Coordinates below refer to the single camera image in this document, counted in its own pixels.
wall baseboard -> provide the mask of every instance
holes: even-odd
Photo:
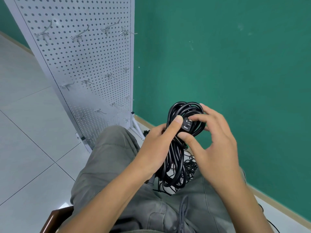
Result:
[[[142,119],[141,117],[139,117],[137,115],[135,115],[135,119],[136,119],[136,121],[140,122],[142,125],[146,126],[149,129],[154,127],[154,125],[151,125],[150,123],[148,123],[147,121],[145,121],[144,119]],[[282,204],[278,203],[274,199],[271,199],[270,197],[268,197],[264,193],[260,192],[256,188],[252,187],[251,185],[248,184],[248,186],[249,186],[249,188],[251,189],[251,191],[253,192],[253,194],[255,196],[257,196],[258,198],[262,199],[267,204],[270,204],[272,207],[274,207],[277,210],[279,210],[280,212],[284,213],[285,215],[287,215],[288,217],[290,217],[294,221],[298,222],[302,226],[304,226],[304,227],[308,228],[309,230],[311,230],[311,222],[309,222],[308,220],[304,219],[302,216],[298,215],[297,213],[291,211],[290,209],[286,208],[285,206],[283,206]]]
[[[16,41],[15,39],[11,38],[9,35],[6,35],[4,32],[0,31],[0,35],[2,35],[4,38],[6,38],[7,40],[11,41],[12,43],[14,43],[15,45],[18,45],[20,48],[22,48],[23,50],[25,50],[26,52],[28,52],[29,54],[32,54],[32,51],[27,48],[26,46],[24,46],[23,44],[19,43],[18,41]]]

gray drawstring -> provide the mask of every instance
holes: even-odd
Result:
[[[177,229],[177,233],[184,233],[184,221],[185,221],[185,216],[188,211],[188,196],[185,195],[183,199],[181,200],[180,206],[179,206],[179,225]]]

hand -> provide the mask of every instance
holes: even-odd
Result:
[[[202,173],[216,191],[221,191],[243,181],[238,161],[237,143],[223,115],[200,104],[206,114],[189,117],[192,121],[207,124],[205,130],[212,134],[212,144],[206,150],[189,133],[181,132],[178,137],[191,148],[196,163]]]
[[[141,149],[133,161],[138,167],[144,169],[147,177],[146,180],[149,180],[163,164],[169,151],[169,145],[181,128],[182,123],[183,118],[177,115],[166,130],[166,124],[162,124],[152,128],[146,136]]]

pegboard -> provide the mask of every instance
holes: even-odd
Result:
[[[129,128],[134,0],[5,2],[79,136],[92,147],[105,127]]]

tiled floor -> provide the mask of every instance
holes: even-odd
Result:
[[[52,210],[70,204],[90,154],[34,56],[1,35],[0,52],[0,232],[39,232]],[[311,233],[258,202],[281,233]]]

